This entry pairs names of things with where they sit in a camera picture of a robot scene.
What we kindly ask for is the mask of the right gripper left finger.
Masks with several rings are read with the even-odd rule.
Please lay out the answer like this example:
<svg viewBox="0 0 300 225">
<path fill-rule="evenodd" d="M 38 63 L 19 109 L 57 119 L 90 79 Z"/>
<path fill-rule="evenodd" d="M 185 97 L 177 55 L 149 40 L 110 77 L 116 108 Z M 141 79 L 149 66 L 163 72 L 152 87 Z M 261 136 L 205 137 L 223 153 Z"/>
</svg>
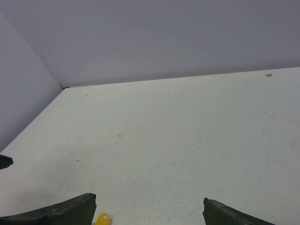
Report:
<svg viewBox="0 0 300 225">
<path fill-rule="evenodd" d="M 0 218 L 2 225 L 90 225 L 96 194 L 85 193 L 58 204 Z"/>
</svg>

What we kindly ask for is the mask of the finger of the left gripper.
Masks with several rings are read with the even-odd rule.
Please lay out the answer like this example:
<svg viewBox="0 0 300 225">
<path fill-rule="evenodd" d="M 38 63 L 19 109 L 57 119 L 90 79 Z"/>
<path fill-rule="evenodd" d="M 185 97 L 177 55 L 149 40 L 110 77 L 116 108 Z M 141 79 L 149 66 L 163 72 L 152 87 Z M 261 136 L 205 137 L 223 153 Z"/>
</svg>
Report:
<svg viewBox="0 0 300 225">
<path fill-rule="evenodd" d="M 8 168 L 13 163 L 14 163 L 14 161 L 11 157 L 0 155 L 0 169 Z"/>
</svg>

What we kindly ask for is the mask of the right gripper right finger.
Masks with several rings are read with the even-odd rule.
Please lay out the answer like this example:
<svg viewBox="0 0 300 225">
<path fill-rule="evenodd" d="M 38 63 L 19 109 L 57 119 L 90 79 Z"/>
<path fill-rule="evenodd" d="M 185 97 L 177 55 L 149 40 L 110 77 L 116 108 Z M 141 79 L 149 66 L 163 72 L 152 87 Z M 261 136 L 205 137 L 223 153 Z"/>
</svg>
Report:
<svg viewBox="0 0 300 225">
<path fill-rule="evenodd" d="M 202 214 L 206 225 L 273 225 L 206 197 L 203 204 Z"/>
</svg>

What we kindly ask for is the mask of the yellow tag key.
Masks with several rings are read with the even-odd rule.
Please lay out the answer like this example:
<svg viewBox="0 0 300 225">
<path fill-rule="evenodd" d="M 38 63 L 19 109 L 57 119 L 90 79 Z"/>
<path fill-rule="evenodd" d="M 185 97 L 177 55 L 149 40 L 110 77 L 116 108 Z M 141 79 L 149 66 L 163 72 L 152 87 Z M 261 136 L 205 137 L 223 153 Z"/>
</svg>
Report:
<svg viewBox="0 0 300 225">
<path fill-rule="evenodd" d="M 96 222 L 93 223 L 94 225 L 110 225 L 111 224 L 111 218 L 107 213 L 102 213 L 97 218 Z"/>
</svg>

